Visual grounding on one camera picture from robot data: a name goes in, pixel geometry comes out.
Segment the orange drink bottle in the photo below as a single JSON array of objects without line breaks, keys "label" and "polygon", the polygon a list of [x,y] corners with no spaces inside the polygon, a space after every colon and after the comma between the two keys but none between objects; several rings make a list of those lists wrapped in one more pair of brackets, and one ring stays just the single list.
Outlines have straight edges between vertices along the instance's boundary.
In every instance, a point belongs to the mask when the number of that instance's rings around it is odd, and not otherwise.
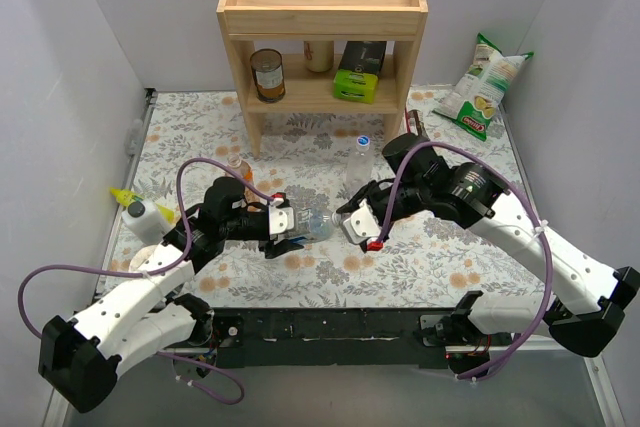
[{"label": "orange drink bottle", "polygon": [[[254,183],[251,166],[239,154],[231,153],[228,156],[227,168],[240,175],[247,184],[252,185]],[[244,198],[249,211],[256,211],[256,208],[251,207],[250,204],[260,202],[260,198],[248,187],[244,188]]]}]

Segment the clear plastic bottle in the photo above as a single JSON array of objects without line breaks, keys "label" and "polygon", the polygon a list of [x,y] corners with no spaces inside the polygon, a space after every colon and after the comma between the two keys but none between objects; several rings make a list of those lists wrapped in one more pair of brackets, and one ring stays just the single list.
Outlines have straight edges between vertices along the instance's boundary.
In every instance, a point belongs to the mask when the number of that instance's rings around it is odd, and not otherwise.
[{"label": "clear plastic bottle", "polygon": [[347,164],[345,187],[350,197],[371,180],[374,149],[357,145],[351,152]]}]

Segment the blue label water bottle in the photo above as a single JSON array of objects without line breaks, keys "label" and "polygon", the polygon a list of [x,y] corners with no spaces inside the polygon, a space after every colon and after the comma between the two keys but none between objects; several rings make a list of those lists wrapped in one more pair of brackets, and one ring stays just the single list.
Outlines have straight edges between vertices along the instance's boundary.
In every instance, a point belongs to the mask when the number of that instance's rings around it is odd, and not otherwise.
[{"label": "blue label water bottle", "polygon": [[301,245],[328,240],[334,233],[331,213],[326,209],[306,208],[296,212],[290,239]]}]

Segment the blue white bottle cap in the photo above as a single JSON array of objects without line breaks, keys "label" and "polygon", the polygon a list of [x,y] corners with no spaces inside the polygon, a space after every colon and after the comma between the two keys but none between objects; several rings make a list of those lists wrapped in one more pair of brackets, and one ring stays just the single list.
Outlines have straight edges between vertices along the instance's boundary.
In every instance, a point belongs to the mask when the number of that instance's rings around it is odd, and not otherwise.
[{"label": "blue white bottle cap", "polygon": [[370,139],[366,135],[359,136],[356,142],[357,142],[357,149],[363,152],[368,151],[371,145]]}]

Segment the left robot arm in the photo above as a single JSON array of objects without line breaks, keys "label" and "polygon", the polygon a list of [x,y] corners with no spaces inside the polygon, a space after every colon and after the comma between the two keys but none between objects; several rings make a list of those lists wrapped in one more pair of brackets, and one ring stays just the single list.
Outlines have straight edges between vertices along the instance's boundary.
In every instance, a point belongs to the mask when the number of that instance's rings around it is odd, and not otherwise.
[{"label": "left robot arm", "polygon": [[249,205],[244,184],[217,178],[134,272],[70,319],[55,316],[41,334],[39,374],[78,412],[100,405],[138,363],[173,344],[208,343],[213,312],[192,294],[177,294],[219,256],[227,241],[255,241],[268,259],[296,249],[286,234],[295,213],[285,193]]}]

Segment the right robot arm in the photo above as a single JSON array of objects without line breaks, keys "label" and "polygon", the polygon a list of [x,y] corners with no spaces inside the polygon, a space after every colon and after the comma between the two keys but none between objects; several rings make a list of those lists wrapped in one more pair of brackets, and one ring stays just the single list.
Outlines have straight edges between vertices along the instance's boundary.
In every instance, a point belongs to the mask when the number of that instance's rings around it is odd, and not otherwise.
[{"label": "right robot arm", "polygon": [[379,251],[393,225],[426,211],[499,248],[544,284],[538,297],[466,293],[424,328],[431,345],[475,344],[495,334],[547,336],[582,357],[598,356],[617,334],[639,291],[639,273],[586,255],[548,227],[527,197],[472,154],[450,166],[447,146],[414,134],[389,142],[393,180],[370,181],[339,207],[334,222],[363,252]]}]

